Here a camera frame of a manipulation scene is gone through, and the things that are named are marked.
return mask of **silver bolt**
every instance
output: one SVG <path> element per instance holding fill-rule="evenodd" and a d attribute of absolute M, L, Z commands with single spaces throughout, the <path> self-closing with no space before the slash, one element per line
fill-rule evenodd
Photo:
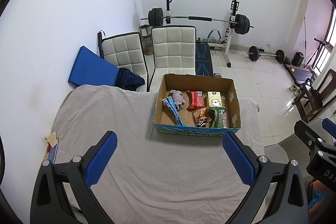
<path fill-rule="evenodd" d="M 297 165 L 298 165 L 298 162 L 297 162 L 297 160 L 291 160 L 291 164 L 292 164 L 293 166 L 297 166 Z"/>
<path fill-rule="evenodd" d="M 74 157 L 72 158 L 72 161 L 73 161 L 73 162 L 80 162 L 81 159 L 82 159 L 81 156 L 74 156 Z"/>
<path fill-rule="evenodd" d="M 45 161 L 43 161 L 42 165 L 43 165 L 43 166 L 48 166 L 48 165 L 49 165 L 49 162 L 50 162 L 49 160 L 45 160 Z"/>
<path fill-rule="evenodd" d="M 259 160 L 263 163 L 268 162 L 268 158 L 266 156 L 260 156 Z"/>

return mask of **cardboard box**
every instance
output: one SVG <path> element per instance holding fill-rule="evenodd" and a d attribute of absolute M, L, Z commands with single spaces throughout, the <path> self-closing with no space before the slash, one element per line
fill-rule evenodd
<path fill-rule="evenodd" d="M 180 90 L 183 93 L 185 104 L 178 113 L 186 127 L 176 126 L 174 115 L 167 107 L 163 106 L 162 99 L 169 96 L 171 90 Z M 228 108 L 230 128 L 196 127 L 192 112 L 187 110 L 189 106 L 187 90 L 202 91 L 205 106 L 207 105 L 205 96 L 208 91 L 220 92 L 226 98 L 223 104 Z M 236 133 L 241 127 L 241 120 L 233 80 L 209 76 L 165 74 L 157 93 L 153 122 L 157 132 L 161 133 L 211 137 L 222 137 L 228 131 Z"/>

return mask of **brown wooden chair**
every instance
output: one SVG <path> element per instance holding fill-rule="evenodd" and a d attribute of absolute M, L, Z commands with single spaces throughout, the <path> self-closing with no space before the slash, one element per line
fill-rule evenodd
<path fill-rule="evenodd" d="M 329 75 L 332 77 L 330 82 L 323 90 L 321 90 L 323 84 L 325 83 Z M 326 107 L 328 107 L 336 99 L 336 95 L 325 104 L 323 103 L 323 100 L 326 99 L 330 94 L 332 94 L 332 92 L 335 89 L 336 89 L 336 72 L 332 69 L 330 69 L 327 72 L 320 86 L 316 90 L 313 90 L 313 88 L 310 87 L 309 85 L 304 85 L 302 92 L 298 97 L 295 98 L 293 102 L 293 105 L 295 105 L 302 98 L 308 99 L 308 101 L 304 104 L 304 106 L 310 104 L 311 111 L 308 114 L 306 114 L 305 117 L 301 117 L 302 120 L 308 121 L 310 117 L 314 119 Z"/>

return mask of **sneaker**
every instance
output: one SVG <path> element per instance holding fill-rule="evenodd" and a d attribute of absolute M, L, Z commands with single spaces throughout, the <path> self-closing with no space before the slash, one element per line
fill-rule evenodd
<path fill-rule="evenodd" d="M 290 91 L 297 91 L 297 90 L 299 90 L 299 87 L 296 86 L 296 85 L 291 85 L 291 86 L 289 87 L 289 90 L 290 90 Z"/>
<path fill-rule="evenodd" d="M 300 95 L 300 93 L 301 93 L 301 90 L 296 90 L 296 91 L 294 91 L 294 96 L 298 97 Z"/>

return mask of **barbell on floor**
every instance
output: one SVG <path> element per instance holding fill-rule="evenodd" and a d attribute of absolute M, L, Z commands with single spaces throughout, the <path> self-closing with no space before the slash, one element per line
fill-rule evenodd
<path fill-rule="evenodd" d="M 251 46 L 247 54 L 251 61 L 257 61 L 261 55 L 274 56 L 280 64 L 285 61 L 285 53 L 283 50 L 277 50 L 275 54 L 261 54 L 256 46 Z"/>
<path fill-rule="evenodd" d="M 164 17 L 162 8 L 153 8 L 148 12 L 147 18 L 141 18 L 141 20 L 148 20 L 148 24 L 151 27 L 163 26 L 164 18 L 186 18 L 188 20 L 202 20 L 202 21 L 220 21 L 227 22 L 234 25 L 235 32 L 237 34 L 246 34 L 249 32 L 250 28 L 254 28 L 250 25 L 250 20 L 245 15 L 236 15 L 235 21 L 215 19 L 211 17 L 196 17 L 196 16 L 169 16 Z"/>

